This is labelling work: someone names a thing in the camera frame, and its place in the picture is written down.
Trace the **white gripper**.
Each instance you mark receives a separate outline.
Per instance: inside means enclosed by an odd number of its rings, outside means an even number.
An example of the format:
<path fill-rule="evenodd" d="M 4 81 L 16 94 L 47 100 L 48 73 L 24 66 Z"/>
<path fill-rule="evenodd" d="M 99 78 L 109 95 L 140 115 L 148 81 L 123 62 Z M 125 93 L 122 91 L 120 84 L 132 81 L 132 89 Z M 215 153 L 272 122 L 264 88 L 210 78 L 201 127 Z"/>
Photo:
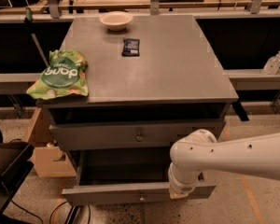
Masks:
<path fill-rule="evenodd" d="M 198 173 L 184 171 L 176 165 L 171 165 L 168 170 L 169 195 L 172 200 L 183 199 L 189 196 L 195 188 L 198 181 Z"/>

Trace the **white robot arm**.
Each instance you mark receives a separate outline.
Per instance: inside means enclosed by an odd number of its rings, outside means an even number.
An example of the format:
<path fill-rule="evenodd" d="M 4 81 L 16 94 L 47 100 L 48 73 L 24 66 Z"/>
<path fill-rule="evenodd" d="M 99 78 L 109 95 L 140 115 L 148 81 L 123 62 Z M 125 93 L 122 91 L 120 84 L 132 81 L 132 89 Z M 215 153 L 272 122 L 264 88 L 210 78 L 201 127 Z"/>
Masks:
<path fill-rule="evenodd" d="M 169 195 L 189 196 L 203 171 L 216 170 L 280 180 L 280 133 L 219 142 L 205 130 L 197 130 L 170 149 Z"/>

